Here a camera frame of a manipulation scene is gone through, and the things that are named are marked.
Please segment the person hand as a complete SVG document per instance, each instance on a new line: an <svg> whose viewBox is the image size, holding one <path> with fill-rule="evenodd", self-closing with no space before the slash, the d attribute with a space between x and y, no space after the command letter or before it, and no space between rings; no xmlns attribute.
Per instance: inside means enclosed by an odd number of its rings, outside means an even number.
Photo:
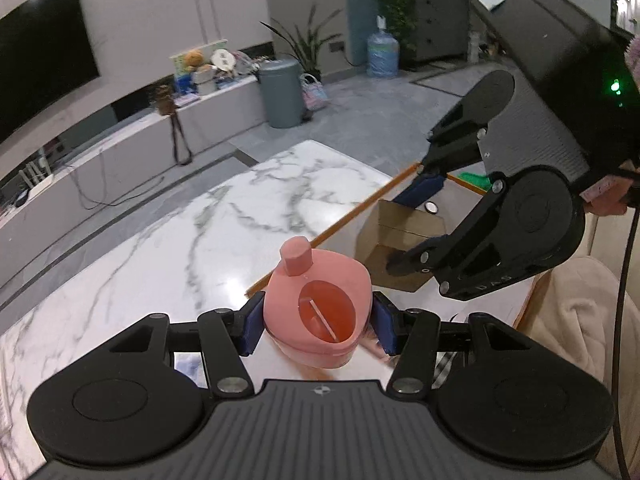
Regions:
<svg viewBox="0 0 640 480"><path fill-rule="evenodd" d="M585 204L585 211L599 217L623 216L628 209L624 197L633 184L633 180L612 177L611 185L602 194Z"/></svg>

